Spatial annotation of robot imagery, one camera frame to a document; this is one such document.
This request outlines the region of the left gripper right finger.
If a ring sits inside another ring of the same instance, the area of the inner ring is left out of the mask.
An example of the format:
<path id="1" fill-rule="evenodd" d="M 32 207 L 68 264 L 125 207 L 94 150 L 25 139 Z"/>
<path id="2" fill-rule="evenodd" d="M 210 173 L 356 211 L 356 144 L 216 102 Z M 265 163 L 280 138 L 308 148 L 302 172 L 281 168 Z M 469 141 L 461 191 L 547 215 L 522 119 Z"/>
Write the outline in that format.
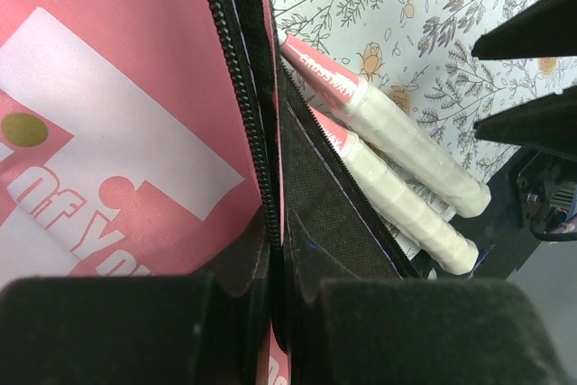
<path id="1" fill-rule="evenodd" d="M 287 221 L 294 384 L 565 384 L 527 295 L 503 280 L 360 279 Z"/>

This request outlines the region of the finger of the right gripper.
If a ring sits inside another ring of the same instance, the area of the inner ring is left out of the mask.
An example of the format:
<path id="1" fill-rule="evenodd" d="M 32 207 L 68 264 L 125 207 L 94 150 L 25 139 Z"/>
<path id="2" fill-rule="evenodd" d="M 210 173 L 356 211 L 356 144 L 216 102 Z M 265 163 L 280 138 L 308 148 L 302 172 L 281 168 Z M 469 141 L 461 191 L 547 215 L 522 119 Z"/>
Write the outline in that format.
<path id="1" fill-rule="evenodd" d="M 570 57 L 576 54 L 576 0 L 539 0 L 473 45 L 480 60 Z"/>
<path id="2" fill-rule="evenodd" d="M 474 125 L 476 139 L 576 154 L 576 87 L 491 115 Z"/>

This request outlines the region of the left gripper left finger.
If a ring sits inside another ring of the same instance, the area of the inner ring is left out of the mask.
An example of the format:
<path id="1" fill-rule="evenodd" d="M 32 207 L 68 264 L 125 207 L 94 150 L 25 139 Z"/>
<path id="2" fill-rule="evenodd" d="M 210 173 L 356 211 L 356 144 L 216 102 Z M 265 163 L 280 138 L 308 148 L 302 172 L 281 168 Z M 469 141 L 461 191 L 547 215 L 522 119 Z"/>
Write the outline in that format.
<path id="1" fill-rule="evenodd" d="M 254 222 L 188 275 L 17 280 L 1 294 L 1 381 L 263 384 L 269 267 Z"/>

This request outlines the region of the pink badminton racket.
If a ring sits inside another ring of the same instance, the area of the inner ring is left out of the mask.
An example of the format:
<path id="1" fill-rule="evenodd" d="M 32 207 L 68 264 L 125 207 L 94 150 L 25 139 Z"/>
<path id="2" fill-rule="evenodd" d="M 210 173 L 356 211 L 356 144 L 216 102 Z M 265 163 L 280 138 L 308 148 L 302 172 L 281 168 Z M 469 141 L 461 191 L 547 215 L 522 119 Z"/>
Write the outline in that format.
<path id="1" fill-rule="evenodd" d="M 490 189 L 464 169 L 385 93 L 298 37 L 279 31 L 282 56 L 330 112 L 427 185 L 456 213 L 476 217 Z"/>
<path id="2" fill-rule="evenodd" d="M 356 133 L 315 109 L 312 114 L 364 195 L 388 223 L 445 271 L 453 275 L 472 271 L 479 258 L 472 241 L 418 196 Z"/>

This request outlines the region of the pink racket cover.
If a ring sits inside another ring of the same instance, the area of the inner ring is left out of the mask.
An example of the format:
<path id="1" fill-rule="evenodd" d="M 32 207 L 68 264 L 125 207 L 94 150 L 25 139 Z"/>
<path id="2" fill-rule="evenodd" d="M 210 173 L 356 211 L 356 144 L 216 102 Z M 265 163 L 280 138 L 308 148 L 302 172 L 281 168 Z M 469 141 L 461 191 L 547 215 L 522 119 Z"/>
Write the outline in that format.
<path id="1" fill-rule="evenodd" d="M 353 276 L 407 276 L 273 28 L 269 0 L 1 0 L 1 294 L 188 275 L 261 222 L 265 383 L 294 384 L 290 214 Z"/>

